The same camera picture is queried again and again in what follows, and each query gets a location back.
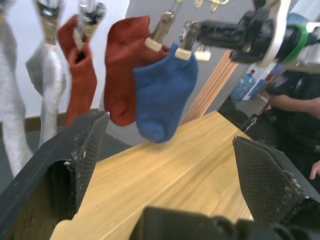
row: blue sock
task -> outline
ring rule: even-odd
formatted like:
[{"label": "blue sock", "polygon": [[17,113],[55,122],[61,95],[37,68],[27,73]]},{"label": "blue sock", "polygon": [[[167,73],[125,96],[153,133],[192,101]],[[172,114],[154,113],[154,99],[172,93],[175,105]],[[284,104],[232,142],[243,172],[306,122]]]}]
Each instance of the blue sock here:
[{"label": "blue sock", "polygon": [[198,77],[195,56],[175,57],[173,44],[165,58],[133,69],[136,95],[136,125],[142,137],[155,142],[169,141],[175,134],[188,98]]}]

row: wooden table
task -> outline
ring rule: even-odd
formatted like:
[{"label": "wooden table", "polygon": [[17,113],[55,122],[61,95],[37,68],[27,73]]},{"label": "wooden table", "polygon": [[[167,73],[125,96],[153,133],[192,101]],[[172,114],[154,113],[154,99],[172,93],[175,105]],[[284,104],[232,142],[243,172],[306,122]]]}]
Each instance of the wooden table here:
[{"label": "wooden table", "polygon": [[78,214],[61,222],[51,239],[128,240],[145,206],[249,218],[232,146],[236,135],[245,136],[212,112],[180,126],[167,143],[144,143],[99,162]]}]

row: person's arm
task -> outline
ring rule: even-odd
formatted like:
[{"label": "person's arm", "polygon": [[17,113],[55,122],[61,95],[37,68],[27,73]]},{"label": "person's arm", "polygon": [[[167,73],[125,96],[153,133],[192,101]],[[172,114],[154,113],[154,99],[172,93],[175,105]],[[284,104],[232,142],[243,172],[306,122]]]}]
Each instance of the person's arm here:
[{"label": "person's arm", "polygon": [[320,119],[320,97],[310,100],[300,100],[287,95],[272,95],[270,105],[287,112],[307,113]]}]

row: person's hand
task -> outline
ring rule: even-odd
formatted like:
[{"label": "person's hand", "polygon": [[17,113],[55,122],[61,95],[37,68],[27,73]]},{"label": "person's hand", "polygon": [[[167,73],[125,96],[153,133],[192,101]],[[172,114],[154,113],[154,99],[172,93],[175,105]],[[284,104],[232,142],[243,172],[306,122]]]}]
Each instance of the person's hand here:
[{"label": "person's hand", "polygon": [[320,97],[307,100],[306,112],[317,119],[320,119]]},{"label": "person's hand", "polygon": [[320,176],[320,161],[317,161],[312,165],[310,179],[311,180],[315,179],[316,175]]}]

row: hanging rack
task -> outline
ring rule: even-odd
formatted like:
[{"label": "hanging rack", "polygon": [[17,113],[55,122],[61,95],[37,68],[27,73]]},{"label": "hanging rack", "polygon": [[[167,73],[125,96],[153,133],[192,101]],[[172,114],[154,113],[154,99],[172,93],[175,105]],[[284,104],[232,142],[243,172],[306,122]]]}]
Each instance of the hanging rack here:
[{"label": "hanging rack", "polygon": [[180,9],[182,3],[182,0],[176,0],[173,6],[161,16],[159,23],[157,24],[155,30],[151,34],[151,37],[148,37],[145,40],[145,45],[148,48],[156,52],[159,52],[161,50],[162,42],[165,36],[167,35],[169,29],[171,28],[172,24],[174,23],[177,12]]}]

